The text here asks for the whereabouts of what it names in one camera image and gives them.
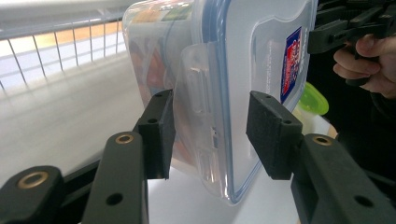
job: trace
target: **label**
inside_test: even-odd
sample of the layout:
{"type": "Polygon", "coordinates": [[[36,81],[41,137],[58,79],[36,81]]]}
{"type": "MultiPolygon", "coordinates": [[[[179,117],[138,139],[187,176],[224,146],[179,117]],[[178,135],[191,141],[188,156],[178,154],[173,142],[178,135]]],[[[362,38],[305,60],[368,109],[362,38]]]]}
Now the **label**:
{"type": "Polygon", "coordinates": [[[286,40],[285,55],[283,60],[282,87],[280,101],[283,104],[295,86],[300,69],[301,55],[301,27],[291,34],[286,40]]]}

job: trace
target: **hand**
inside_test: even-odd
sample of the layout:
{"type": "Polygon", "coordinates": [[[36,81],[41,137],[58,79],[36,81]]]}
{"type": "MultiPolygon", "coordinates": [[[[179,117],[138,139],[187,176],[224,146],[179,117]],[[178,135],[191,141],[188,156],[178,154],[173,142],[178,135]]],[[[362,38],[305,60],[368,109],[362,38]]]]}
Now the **hand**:
{"type": "Polygon", "coordinates": [[[333,70],[338,76],[347,79],[370,77],[361,87],[367,91],[379,92],[385,98],[396,99],[396,36],[376,39],[366,35],[356,43],[356,51],[362,57],[379,56],[378,63],[365,59],[355,60],[351,44],[334,54],[337,64],[333,70]]]}

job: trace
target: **plastic food container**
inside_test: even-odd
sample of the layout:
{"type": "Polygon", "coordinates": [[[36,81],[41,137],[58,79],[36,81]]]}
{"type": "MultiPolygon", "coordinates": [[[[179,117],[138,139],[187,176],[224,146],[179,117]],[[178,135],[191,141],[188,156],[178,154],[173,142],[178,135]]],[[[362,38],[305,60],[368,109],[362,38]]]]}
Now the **plastic food container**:
{"type": "Polygon", "coordinates": [[[292,110],[304,89],[317,0],[145,1],[122,20],[144,105],[174,89],[173,165],[238,203],[260,161],[246,136],[250,91],[292,110]]]}

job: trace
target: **green object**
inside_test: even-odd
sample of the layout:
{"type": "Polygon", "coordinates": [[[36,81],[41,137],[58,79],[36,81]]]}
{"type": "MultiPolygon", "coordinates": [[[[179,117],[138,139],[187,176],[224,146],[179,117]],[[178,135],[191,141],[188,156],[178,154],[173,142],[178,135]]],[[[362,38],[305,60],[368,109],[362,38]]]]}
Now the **green object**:
{"type": "Polygon", "coordinates": [[[326,98],[309,82],[305,83],[298,105],[303,110],[318,115],[324,115],[329,111],[329,103],[326,98]]]}

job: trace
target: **white surface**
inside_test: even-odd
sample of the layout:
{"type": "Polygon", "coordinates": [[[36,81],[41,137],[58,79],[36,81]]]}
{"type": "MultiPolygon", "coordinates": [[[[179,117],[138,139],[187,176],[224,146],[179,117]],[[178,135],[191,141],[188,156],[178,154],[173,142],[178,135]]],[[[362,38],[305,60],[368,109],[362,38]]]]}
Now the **white surface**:
{"type": "Polygon", "coordinates": [[[126,52],[0,91],[0,186],[35,165],[64,175],[97,160],[143,112],[126,52]]]}
{"type": "MultiPolygon", "coordinates": [[[[143,112],[126,53],[97,60],[14,92],[0,92],[0,186],[34,165],[63,174],[97,159],[107,138],[131,130],[143,112]]],[[[172,169],[149,181],[151,224],[294,224],[289,181],[263,169],[236,206],[209,194],[194,177],[172,169]]]]}
{"type": "Polygon", "coordinates": [[[150,180],[150,224],[295,224],[289,181],[274,181],[260,169],[241,203],[229,206],[202,183],[172,169],[169,180],[150,180]]]}

